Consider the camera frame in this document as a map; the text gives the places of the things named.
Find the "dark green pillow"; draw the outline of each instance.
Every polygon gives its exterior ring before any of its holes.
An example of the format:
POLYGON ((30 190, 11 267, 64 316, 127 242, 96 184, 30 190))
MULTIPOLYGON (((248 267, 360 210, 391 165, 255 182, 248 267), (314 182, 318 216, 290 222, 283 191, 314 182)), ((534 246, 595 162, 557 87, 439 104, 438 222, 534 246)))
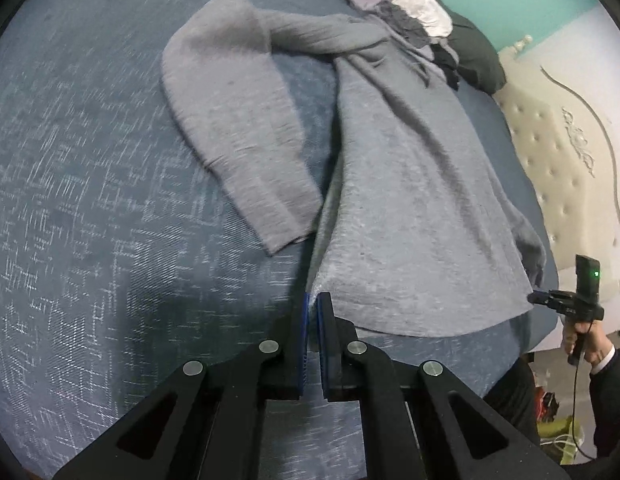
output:
POLYGON ((448 43, 459 54, 459 75, 475 88, 494 94, 506 84, 497 51, 473 22, 450 10, 441 0, 437 1, 452 18, 448 43))

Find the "tufted headboard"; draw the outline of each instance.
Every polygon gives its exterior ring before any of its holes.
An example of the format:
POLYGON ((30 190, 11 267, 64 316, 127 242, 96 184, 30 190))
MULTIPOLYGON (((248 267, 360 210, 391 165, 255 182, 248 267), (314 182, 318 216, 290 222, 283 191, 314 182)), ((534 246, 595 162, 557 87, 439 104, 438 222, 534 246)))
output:
POLYGON ((541 206, 560 288, 574 290, 575 254, 601 262, 601 299, 620 291, 612 273, 620 182, 604 121, 543 67, 517 58, 529 36, 500 51, 508 83, 494 98, 541 206))

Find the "metal screw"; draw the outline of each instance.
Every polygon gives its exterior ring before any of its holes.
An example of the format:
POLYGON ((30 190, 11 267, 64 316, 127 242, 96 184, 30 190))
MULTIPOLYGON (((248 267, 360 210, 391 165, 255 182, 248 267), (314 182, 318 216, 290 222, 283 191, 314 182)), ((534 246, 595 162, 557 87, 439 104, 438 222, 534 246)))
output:
POLYGON ((199 375, 203 371, 203 365, 199 361, 188 361, 183 365, 183 373, 186 375, 199 375))
POLYGON ((348 343, 348 352, 351 354, 363 354, 368 346, 363 341, 350 341, 348 343))
POLYGON ((437 361, 427 361, 423 364, 423 371, 428 375, 436 377, 443 373, 443 366, 437 361))
POLYGON ((272 354, 279 350, 279 343, 273 341, 272 339, 266 339, 266 341, 261 341, 259 344, 259 350, 261 350, 264 354, 272 354))

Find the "triangular cutout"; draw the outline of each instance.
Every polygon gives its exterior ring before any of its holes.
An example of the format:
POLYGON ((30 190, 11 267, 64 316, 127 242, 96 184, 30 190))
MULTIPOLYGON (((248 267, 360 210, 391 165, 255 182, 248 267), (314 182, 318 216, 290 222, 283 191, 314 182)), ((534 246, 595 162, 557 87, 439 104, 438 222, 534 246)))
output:
POLYGON ((143 460, 150 460, 176 403, 177 394, 167 394, 117 440, 117 447, 143 460))
POLYGON ((448 399, 472 458, 481 460, 508 447, 508 439, 461 395, 455 392, 448 399))

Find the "human hand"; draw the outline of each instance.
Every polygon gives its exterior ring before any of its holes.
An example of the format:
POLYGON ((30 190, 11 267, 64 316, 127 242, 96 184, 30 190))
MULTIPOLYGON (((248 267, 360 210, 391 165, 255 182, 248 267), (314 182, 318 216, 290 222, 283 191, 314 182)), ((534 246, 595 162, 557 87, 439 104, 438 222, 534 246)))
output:
POLYGON ((612 341, 608 338, 603 330, 603 325, 600 321, 594 321, 592 328, 590 328, 590 322, 574 323, 569 319, 565 320, 564 324, 564 350, 567 354, 571 354, 574 349, 574 345, 577 342, 577 334, 585 334, 586 343, 583 346, 584 359, 589 362, 594 368, 608 355, 612 350, 612 341))

